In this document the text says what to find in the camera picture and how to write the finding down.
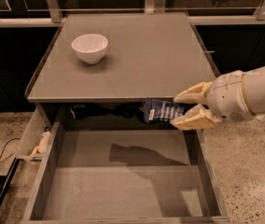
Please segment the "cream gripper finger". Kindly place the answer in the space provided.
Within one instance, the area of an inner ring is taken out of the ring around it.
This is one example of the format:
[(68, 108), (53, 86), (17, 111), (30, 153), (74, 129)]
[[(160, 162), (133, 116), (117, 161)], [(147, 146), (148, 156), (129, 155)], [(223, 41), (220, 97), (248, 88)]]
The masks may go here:
[(211, 82), (201, 82), (198, 83), (185, 91), (180, 92), (174, 98), (175, 103), (180, 104), (202, 104), (206, 105), (206, 94)]
[(170, 121), (170, 123), (178, 130), (200, 130), (213, 128), (221, 121), (210, 109), (202, 105), (195, 105), (185, 115), (178, 116)]

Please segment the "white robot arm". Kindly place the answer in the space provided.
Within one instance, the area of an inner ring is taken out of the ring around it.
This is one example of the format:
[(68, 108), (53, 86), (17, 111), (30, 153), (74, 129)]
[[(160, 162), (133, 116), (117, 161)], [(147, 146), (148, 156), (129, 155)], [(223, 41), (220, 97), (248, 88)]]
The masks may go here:
[(177, 94), (174, 102), (195, 104), (171, 121), (179, 130), (208, 129), (221, 121), (247, 121), (265, 115), (265, 66), (196, 84)]

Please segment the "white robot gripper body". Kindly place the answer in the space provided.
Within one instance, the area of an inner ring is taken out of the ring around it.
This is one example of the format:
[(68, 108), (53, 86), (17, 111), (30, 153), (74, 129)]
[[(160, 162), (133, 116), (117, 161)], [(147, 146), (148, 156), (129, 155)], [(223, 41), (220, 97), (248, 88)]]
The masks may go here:
[(239, 122), (255, 117), (244, 98), (243, 76), (242, 71), (221, 75), (208, 88), (207, 106), (218, 118)]

